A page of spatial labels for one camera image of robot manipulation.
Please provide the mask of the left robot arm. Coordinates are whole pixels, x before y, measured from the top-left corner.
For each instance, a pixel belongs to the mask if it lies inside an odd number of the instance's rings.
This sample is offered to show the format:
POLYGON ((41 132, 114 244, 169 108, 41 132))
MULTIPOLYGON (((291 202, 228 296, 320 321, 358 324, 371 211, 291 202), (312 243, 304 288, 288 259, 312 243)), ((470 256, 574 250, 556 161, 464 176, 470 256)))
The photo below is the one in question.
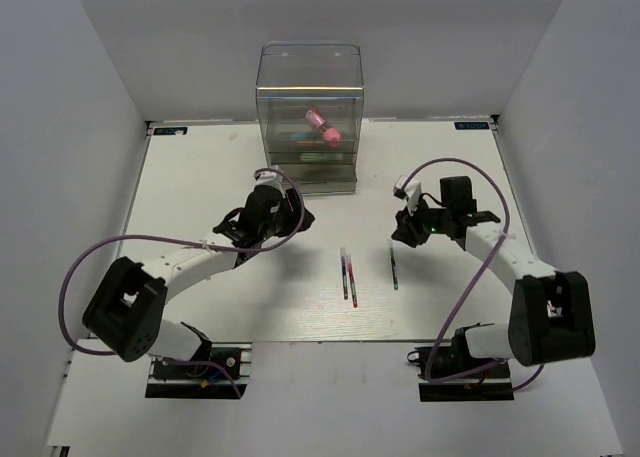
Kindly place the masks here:
POLYGON ((281 240, 307 230, 315 217, 299 192, 258 184, 245 205, 229 212, 204 240, 147 262, 128 257, 108 268, 83 316, 83 325, 123 361, 143 355, 176 360, 188 375, 211 364, 211 341, 195 327, 163 318, 173 298, 210 277, 234 270, 281 240))

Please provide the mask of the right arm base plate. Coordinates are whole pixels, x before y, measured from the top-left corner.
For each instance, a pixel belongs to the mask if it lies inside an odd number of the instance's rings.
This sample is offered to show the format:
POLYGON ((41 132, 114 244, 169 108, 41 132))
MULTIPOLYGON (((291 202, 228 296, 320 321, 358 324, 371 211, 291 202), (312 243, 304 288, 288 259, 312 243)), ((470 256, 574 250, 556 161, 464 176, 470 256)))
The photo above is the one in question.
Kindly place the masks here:
POLYGON ((513 401, 514 392, 509 366, 506 362, 492 368, 453 379, 462 373, 450 351, 449 345, 438 349, 431 369, 431 381, 426 379, 427 360, 432 346, 415 347, 407 353, 407 363, 418 369, 419 400, 422 403, 463 403, 513 401))

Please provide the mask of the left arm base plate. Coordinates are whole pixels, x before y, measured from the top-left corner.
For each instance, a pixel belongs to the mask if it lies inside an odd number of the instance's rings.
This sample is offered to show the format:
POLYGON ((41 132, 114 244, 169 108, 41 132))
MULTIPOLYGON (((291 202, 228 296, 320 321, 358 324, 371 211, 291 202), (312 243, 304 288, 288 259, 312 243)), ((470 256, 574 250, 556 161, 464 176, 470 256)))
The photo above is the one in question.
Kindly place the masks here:
POLYGON ((148 399, 239 400, 249 383, 250 343, 215 344, 210 364, 176 366, 153 358, 146 384, 148 399))

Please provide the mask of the green capped highlighter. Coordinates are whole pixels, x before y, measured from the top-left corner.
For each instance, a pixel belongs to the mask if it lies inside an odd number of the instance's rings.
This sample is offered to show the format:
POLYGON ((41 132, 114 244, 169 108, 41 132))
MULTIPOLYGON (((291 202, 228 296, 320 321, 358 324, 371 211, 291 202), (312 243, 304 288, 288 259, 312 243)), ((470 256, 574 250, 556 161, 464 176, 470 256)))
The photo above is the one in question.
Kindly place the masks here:
POLYGON ((321 162, 336 162, 343 159, 342 153, 320 153, 320 152, 308 152, 300 153, 299 159, 305 163, 321 163, 321 162))

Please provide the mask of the clear plastic drawer organizer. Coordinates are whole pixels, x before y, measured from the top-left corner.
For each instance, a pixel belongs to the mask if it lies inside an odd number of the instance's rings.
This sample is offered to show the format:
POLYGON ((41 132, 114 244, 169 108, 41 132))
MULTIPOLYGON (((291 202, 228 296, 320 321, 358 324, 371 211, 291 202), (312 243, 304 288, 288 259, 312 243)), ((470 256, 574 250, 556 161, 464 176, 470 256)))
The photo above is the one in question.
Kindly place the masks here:
POLYGON ((264 152, 305 194, 350 194, 364 109, 360 47, 332 41, 263 46, 255 101, 264 152))

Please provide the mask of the pink capped clip jar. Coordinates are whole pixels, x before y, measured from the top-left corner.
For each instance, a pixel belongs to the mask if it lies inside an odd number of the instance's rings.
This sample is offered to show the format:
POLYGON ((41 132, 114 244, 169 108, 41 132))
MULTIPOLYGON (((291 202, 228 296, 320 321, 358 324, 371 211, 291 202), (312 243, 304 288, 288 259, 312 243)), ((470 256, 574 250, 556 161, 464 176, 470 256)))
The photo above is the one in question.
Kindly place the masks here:
POLYGON ((330 124, 314 107, 305 113, 306 122, 316 131, 330 146, 338 146, 341 142, 341 133, 330 124))

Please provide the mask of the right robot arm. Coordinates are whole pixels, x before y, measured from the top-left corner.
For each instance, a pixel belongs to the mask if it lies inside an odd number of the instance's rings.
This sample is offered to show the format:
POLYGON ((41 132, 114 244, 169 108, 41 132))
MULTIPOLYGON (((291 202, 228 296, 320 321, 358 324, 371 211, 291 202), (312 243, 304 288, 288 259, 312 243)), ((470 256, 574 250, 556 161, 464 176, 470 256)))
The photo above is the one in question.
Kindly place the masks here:
POLYGON ((421 184, 405 175, 394 185, 406 206, 392 238, 416 248, 444 235, 476 257, 511 294, 504 324, 474 324, 455 331, 444 350, 428 352, 437 378, 477 374, 492 361, 523 366, 586 358, 596 347, 590 292, 579 272, 562 272, 509 237, 500 219, 480 211, 467 176, 443 178, 441 199, 430 207, 421 184))

